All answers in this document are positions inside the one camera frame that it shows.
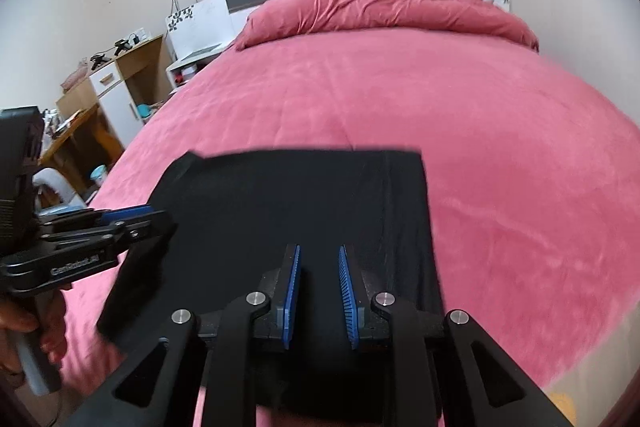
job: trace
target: hand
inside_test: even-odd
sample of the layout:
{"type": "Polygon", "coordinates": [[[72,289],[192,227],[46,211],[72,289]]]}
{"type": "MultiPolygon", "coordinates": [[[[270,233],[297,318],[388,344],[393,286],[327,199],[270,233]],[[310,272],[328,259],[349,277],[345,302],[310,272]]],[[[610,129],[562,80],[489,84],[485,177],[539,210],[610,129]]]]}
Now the hand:
{"type": "MultiPolygon", "coordinates": [[[[60,290],[55,290],[42,321],[43,334],[40,347],[49,355],[51,363],[58,363],[66,354],[66,304],[60,290]]],[[[0,298],[0,369],[9,373],[20,373],[20,359],[10,342],[7,330],[30,333],[38,327],[33,314],[20,308],[15,301],[0,298]]]]}

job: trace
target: metal screw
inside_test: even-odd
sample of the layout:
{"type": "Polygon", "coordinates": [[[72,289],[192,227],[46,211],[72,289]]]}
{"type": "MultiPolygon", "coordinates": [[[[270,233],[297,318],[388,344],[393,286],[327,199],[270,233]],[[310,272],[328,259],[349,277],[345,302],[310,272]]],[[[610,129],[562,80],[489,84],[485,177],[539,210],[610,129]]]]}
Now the metal screw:
{"type": "Polygon", "coordinates": [[[393,293],[382,292],[376,295],[376,302],[380,306],[391,306],[391,304],[396,302],[396,298],[393,293]]]}
{"type": "Polygon", "coordinates": [[[251,306],[258,306],[265,302],[267,297],[262,292],[251,292],[246,296],[246,301],[251,304],[251,306]]]}
{"type": "Polygon", "coordinates": [[[449,315],[451,322],[455,324],[466,324],[469,322],[469,315],[462,310],[453,310],[449,315]]]}
{"type": "Polygon", "coordinates": [[[189,310],[176,310],[171,314],[171,320],[176,324],[184,324],[191,318],[189,310]]]}

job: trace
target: pink duvet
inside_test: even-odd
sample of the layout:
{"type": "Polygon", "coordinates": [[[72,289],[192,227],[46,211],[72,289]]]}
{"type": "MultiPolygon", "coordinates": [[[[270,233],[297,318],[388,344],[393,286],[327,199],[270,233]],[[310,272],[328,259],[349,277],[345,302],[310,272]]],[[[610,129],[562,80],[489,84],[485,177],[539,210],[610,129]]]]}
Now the pink duvet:
{"type": "MultiPolygon", "coordinates": [[[[145,126],[95,204],[144,203],[188,150],[290,147],[420,150],[446,307],[469,311],[540,385],[640,298],[640,131],[494,36],[378,28],[231,49],[145,126]]],[[[66,294],[63,374],[83,393],[120,360],[95,332],[115,277],[66,294]]]]}
{"type": "Polygon", "coordinates": [[[236,48],[319,32],[421,28],[494,35],[538,50],[525,22],[482,0],[268,0],[249,15],[236,48]]]}

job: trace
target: cabinet handle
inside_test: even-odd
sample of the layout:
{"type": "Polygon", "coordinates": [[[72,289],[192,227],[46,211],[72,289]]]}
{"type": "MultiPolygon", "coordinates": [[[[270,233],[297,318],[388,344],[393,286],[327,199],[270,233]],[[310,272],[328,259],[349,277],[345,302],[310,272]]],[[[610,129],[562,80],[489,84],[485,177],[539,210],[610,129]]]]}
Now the cabinet handle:
{"type": "Polygon", "coordinates": [[[131,112],[133,113],[133,117],[136,120],[140,120],[140,115],[138,114],[138,110],[135,107],[133,107],[132,103],[130,103],[130,102],[129,102],[129,108],[131,109],[131,112]]]}
{"type": "Polygon", "coordinates": [[[113,73],[109,73],[107,76],[105,76],[104,78],[102,78],[100,80],[100,83],[103,86],[106,86],[107,84],[109,84],[109,82],[111,82],[113,80],[113,73]]]}

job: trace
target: plastic container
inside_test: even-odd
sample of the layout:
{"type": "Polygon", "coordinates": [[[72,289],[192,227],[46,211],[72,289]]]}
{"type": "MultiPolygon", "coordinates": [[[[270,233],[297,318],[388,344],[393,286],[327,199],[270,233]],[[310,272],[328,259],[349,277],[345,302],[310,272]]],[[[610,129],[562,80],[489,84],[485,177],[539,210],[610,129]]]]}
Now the plastic container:
{"type": "Polygon", "coordinates": [[[107,179],[107,174],[107,167],[105,165],[100,165],[94,169],[89,177],[92,182],[98,185],[98,187],[102,187],[105,179],[107,179]]]}
{"type": "Polygon", "coordinates": [[[148,105],[146,105],[146,103],[141,103],[138,106],[138,114],[142,118],[149,118],[151,116],[151,108],[148,105]]]}
{"type": "Polygon", "coordinates": [[[191,66],[182,68],[182,71],[180,73],[182,73],[183,82],[187,82],[188,80],[191,80],[194,76],[196,76],[196,73],[198,73],[198,66],[197,64],[192,64],[191,66]]]}

